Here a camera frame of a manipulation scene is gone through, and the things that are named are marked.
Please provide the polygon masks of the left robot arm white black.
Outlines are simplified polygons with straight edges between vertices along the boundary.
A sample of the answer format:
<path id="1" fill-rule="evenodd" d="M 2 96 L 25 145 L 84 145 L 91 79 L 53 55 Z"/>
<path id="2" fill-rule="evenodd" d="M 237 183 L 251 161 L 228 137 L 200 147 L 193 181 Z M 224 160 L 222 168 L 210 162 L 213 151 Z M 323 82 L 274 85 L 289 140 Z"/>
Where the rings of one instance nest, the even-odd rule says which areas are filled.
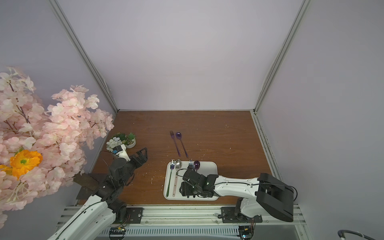
<path id="1" fill-rule="evenodd" d="M 98 182 L 89 175 L 75 177 L 75 182 L 89 189 L 86 203 L 51 237 L 51 240 L 94 240 L 114 222 L 139 224 L 143 208 L 127 207 L 119 195 L 134 179 L 135 170 L 148 161 L 148 149 L 128 156 L 121 147 L 119 158 L 109 165 L 109 172 Z"/>

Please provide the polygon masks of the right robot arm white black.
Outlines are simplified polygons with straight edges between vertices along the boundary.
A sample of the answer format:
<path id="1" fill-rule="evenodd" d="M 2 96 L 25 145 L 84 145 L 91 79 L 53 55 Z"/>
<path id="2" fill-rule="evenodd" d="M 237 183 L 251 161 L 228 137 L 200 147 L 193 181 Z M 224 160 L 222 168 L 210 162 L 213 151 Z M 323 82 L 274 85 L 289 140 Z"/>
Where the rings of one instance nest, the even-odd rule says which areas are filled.
<path id="1" fill-rule="evenodd" d="M 188 169 L 182 179 L 179 192 L 184 197 L 238 197 L 237 214 L 253 218 L 267 212 L 280 221 L 294 221 L 296 188 L 267 173 L 253 179 L 233 179 L 213 174 L 204 176 Z"/>

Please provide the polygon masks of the silver spoon pink handle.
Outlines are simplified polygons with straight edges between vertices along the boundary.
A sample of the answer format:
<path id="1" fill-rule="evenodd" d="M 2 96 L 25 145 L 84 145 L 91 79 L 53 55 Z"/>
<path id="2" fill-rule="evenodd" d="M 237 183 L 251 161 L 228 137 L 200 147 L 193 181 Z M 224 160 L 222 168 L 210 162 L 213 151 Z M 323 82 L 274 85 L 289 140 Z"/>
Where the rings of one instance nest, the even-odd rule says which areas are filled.
<path id="1" fill-rule="evenodd" d="M 176 190 L 177 190 L 177 183 L 178 183 L 178 172 L 181 169 L 182 161 L 180 159 L 177 159 L 175 162 L 175 168 L 176 168 L 176 176 L 174 181 L 174 187 L 173 187 L 173 197 L 176 196 Z"/>

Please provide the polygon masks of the green handled iridescent fork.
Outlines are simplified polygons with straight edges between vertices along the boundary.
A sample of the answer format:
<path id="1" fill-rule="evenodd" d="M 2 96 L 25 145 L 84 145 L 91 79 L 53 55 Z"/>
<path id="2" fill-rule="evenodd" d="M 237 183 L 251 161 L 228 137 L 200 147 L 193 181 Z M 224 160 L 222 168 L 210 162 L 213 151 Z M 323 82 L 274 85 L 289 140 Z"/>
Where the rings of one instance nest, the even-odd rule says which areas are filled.
<path id="1" fill-rule="evenodd" d="M 166 192 L 166 197 L 169 196 L 170 185 L 171 185 L 171 178 L 172 178 L 172 171 L 173 171 L 174 168 L 175 168 L 175 160 L 171 160 L 171 164 L 170 164 L 170 176 L 169 176 L 169 181 L 168 181 L 168 188 L 167 188 L 167 192 Z"/>

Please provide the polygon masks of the white plastic tray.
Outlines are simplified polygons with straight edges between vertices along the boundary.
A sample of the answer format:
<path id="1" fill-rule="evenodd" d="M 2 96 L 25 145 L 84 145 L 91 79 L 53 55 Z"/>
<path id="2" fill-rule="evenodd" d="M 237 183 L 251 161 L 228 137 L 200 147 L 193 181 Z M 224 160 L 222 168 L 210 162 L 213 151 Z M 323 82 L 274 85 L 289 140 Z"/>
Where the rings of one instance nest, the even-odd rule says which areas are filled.
<path id="1" fill-rule="evenodd" d="M 179 192 L 179 188 L 181 186 L 181 183 L 183 182 L 182 176 L 185 172 L 185 170 L 178 172 L 178 183 L 177 183 L 177 190 L 176 190 L 176 196 L 173 197 L 173 187 L 174 187 L 174 181 L 176 176 L 176 168 L 172 171 L 172 178 L 171 178 L 171 185 L 170 185 L 170 192 L 169 196 L 166 197 L 166 192 L 168 188 L 168 181 L 170 176 L 170 164 L 169 162 L 167 164 L 167 171 L 166 171 L 166 178 L 165 178 L 165 185 L 164 185 L 164 197 L 167 200 L 171 201 L 216 201 L 218 197 L 212 197 L 212 198 L 201 198 L 201 197 L 183 197 L 182 194 Z M 197 170 L 197 173 L 202 174 L 204 176 L 210 175 L 210 174 L 218 174 L 218 168 L 217 165 L 214 162 L 201 162 L 200 168 Z"/>

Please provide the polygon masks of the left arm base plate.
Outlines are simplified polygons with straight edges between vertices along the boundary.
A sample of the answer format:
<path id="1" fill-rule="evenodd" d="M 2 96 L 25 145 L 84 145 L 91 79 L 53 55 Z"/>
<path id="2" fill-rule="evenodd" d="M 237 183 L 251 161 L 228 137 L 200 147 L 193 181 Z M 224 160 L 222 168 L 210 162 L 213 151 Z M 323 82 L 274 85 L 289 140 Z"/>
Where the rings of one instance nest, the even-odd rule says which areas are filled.
<path id="1" fill-rule="evenodd" d="M 140 224 L 144 208 L 124 207 L 118 210 L 115 224 Z"/>

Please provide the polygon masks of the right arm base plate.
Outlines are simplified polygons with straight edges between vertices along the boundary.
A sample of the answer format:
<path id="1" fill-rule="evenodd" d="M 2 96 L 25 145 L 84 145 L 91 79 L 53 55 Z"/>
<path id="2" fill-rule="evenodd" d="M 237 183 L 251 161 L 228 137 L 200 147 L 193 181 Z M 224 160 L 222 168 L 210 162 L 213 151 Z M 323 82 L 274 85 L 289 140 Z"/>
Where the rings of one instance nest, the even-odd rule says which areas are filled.
<path id="1" fill-rule="evenodd" d="M 247 217 L 236 210 L 235 207 L 221 207 L 221 213 L 218 215 L 218 219 L 221 219 L 223 223 L 262 223 L 263 219 L 261 215 L 256 215 L 253 218 Z"/>

